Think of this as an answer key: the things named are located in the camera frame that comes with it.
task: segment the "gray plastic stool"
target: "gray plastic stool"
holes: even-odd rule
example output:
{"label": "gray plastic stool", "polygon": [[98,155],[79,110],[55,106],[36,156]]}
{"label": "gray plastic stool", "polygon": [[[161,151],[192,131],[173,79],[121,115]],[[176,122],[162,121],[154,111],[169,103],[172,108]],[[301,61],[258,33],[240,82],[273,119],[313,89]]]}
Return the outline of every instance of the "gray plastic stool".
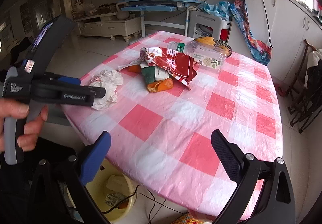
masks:
{"label": "gray plastic stool", "polygon": [[211,27],[213,29],[213,37],[215,40],[220,39],[220,33],[223,26],[223,20],[214,15],[207,14],[201,11],[192,11],[190,14],[190,21],[189,21],[189,30],[188,36],[192,38],[202,37],[196,33],[196,26],[197,24],[205,25]]}

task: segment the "red snack bag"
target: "red snack bag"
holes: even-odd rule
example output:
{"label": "red snack bag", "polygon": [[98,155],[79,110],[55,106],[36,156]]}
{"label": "red snack bag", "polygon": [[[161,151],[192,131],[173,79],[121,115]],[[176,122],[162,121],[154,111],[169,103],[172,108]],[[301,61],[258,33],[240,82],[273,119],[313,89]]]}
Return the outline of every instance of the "red snack bag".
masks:
{"label": "red snack bag", "polygon": [[194,58],[173,49],[147,48],[145,60],[149,66],[159,66],[167,70],[176,80],[189,89],[189,82],[197,75],[193,69]]}

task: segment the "colorful bag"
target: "colorful bag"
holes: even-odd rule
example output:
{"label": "colorful bag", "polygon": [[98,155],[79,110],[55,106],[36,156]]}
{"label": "colorful bag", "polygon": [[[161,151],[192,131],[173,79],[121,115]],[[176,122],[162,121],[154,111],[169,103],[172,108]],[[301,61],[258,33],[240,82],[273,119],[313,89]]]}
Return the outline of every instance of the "colorful bag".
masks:
{"label": "colorful bag", "polygon": [[272,44],[270,39],[270,32],[269,32],[269,24],[266,14],[266,20],[267,20],[267,26],[268,26],[268,33],[269,33],[269,43],[270,46],[268,46],[266,43],[254,39],[250,27],[249,27],[249,21],[248,21],[248,14],[247,14],[247,8],[245,0],[237,0],[233,4],[229,6],[232,15],[235,18],[235,21],[237,22],[237,25],[242,32],[244,39],[246,41],[246,44],[254,58],[255,61],[258,61],[259,63],[263,65],[267,65],[271,59],[272,55]]}

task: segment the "bottle label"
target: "bottle label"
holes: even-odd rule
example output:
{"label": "bottle label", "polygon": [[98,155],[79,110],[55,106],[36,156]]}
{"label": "bottle label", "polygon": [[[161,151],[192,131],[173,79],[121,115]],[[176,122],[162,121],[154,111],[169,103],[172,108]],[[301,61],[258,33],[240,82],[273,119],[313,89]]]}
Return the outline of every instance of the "bottle label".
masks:
{"label": "bottle label", "polygon": [[183,48],[185,47],[185,43],[179,42],[177,46],[177,51],[183,53]]}

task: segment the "checkered tablecloth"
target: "checkered tablecloth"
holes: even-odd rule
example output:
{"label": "checkered tablecloth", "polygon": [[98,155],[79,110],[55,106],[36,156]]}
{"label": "checkered tablecloth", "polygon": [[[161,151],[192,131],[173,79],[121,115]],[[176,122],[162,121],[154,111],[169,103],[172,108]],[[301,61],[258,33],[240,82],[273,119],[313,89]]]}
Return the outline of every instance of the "checkered tablecloth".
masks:
{"label": "checkered tablecloth", "polygon": [[[111,56],[82,77],[87,85],[101,70],[117,69],[139,57],[142,47],[166,47],[192,38],[156,32]],[[86,144],[110,132],[106,158],[130,178],[160,196],[190,209],[199,219],[213,220],[236,188],[211,147],[219,129],[229,142],[260,160],[282,156],[282,124],[273,82],[266,66],[232,54],[219,73],[195,67],[191,91],[178,82],[159,93],[146,90],[141,74],[121,71],[118,102],[108,111],[64,106]],[[258,182],[243,218],[249,217],[260,193]]]}

